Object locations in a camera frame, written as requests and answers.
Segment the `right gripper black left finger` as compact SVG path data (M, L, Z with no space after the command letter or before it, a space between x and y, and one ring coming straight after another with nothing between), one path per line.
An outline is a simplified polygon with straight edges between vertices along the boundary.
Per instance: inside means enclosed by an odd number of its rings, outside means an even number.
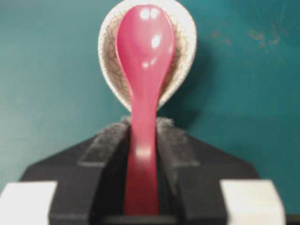
M99 225L123 213L130 118L28 166L21 181L56 181L52 225Z

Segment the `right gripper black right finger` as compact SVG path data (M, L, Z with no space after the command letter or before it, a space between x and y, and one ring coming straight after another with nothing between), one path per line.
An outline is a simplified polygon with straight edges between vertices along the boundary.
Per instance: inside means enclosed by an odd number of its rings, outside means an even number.
M180 225L225 225L228 215L221 179L259 179L255 167L200 141L159 117L157 159L161 212Z

